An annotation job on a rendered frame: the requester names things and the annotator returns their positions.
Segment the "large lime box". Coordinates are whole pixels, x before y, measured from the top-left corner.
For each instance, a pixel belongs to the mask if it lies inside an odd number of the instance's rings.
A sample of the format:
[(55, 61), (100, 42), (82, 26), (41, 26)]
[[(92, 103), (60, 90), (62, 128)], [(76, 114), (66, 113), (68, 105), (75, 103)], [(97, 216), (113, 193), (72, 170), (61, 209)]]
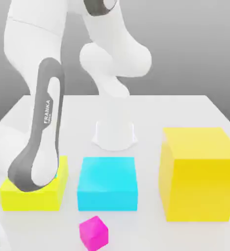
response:
[(56, 178), (41, 190), (22, 192), (6, 179), (0, 187), (0, 204), (3, 211), (60, 210), (68, 175), (68, 158), (62, 155)]

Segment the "large yellow box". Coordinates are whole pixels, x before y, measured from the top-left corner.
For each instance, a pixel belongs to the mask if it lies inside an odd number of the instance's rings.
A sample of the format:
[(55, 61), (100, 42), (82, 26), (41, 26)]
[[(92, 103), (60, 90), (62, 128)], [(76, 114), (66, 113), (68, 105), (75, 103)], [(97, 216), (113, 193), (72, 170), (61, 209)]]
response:
[(230, 138), (220, 127), (165, 127), (158, 186), (169, 222), (230, 219)]

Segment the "small magenta cube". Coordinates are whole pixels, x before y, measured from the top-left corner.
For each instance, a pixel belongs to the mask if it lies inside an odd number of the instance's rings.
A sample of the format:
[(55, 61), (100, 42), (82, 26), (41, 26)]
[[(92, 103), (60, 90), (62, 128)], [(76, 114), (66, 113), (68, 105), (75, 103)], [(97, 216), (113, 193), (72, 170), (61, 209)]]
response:
[(99, 216), (79, 224), (80, 239), (88, 251), (97, 251), (109, 242), (109, 230)]

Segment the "large cyan box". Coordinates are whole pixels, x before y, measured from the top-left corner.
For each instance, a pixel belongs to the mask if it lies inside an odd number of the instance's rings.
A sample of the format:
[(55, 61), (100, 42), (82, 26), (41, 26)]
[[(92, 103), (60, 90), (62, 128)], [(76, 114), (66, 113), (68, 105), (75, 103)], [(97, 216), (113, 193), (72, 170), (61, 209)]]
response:
[(83, 158), (77, 205), (79, 211), (137, 211), (134, 157)]

